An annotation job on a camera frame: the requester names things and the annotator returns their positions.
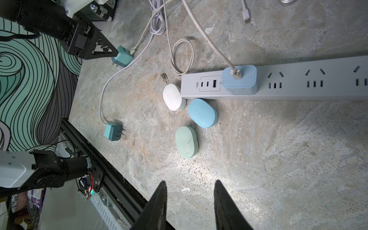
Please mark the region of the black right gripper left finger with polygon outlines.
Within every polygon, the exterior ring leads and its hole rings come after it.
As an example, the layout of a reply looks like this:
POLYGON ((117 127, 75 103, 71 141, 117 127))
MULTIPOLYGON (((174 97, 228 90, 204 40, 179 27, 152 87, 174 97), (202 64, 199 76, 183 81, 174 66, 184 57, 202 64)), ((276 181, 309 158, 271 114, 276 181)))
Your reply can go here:
POLYGON ((131 230, 165 230, 167 186, 161 181, 131 230))

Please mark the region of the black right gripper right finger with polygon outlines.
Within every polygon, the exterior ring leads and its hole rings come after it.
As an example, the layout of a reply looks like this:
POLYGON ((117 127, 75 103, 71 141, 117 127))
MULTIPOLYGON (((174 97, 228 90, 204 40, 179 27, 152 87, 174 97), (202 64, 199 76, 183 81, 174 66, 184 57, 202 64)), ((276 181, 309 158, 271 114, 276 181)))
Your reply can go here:
POLYGON ((220 180, 214 187, 214 211, 217 230, 253 230, 220 180))

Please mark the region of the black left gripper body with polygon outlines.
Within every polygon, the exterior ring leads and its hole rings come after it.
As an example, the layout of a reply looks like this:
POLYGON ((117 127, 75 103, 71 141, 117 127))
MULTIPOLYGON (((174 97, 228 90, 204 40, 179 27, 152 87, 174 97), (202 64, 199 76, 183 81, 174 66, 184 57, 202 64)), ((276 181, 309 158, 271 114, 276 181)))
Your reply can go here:
POLYGON ((64 40, 60 40, 65 51, 81 59, 99 58, 99 51, 95 51, 99 44, 100 30, 81 12, 73 16, 71 29, 64 40))

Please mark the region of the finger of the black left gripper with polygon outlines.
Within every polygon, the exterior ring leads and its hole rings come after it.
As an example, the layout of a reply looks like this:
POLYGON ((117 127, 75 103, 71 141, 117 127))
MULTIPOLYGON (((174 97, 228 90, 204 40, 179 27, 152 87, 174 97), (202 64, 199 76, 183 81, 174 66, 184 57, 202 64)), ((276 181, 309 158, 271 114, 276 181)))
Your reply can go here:
POLYGON ((99 29, 95 29, 91 41, 91 55, 94 58, 110 58, 118 55, 118 50, 110 43, 110 41, 101 33, 99 29))

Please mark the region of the teal dual-port wall charger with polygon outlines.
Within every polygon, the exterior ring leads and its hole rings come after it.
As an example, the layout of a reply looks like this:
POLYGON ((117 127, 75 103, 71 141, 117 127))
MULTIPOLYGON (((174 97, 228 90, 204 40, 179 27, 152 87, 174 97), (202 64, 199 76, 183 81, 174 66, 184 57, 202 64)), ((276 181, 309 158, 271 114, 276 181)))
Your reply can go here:
POLYGON ((123 46, 119 46, 117 48, 118 55, 116 57, 111 57, 112 62, 120 67, 127 67, 131 61, 133 60, 133 55, 131 55, 130 51, 123 46))

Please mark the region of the blue USB wall charger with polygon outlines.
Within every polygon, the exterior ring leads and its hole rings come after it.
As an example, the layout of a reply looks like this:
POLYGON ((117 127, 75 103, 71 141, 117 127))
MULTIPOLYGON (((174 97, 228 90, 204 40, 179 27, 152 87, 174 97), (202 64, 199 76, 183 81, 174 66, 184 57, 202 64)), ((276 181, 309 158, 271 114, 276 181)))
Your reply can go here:
POLYGON ((233 95, 254 95, 258 91, 257 68, 254 65, 236 66, 242 74, 241 79, 235 79, 231 75, 231 68, 226 68, 222 73, 222 86, 233 95))

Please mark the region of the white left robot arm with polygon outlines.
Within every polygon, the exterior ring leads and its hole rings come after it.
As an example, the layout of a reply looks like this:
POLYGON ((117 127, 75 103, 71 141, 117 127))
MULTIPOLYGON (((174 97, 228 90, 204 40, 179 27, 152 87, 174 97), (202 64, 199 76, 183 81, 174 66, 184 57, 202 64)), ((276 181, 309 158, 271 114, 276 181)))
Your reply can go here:
POLYGON ((118 55, 118 50, 82 12, 71 15, 71 10, 54 1, 1 1, 1 17, 29 31, 25 35, 1 36, 2 42, 36 39, 45 34, 57 39, 68 54, 82 59, 118 55))

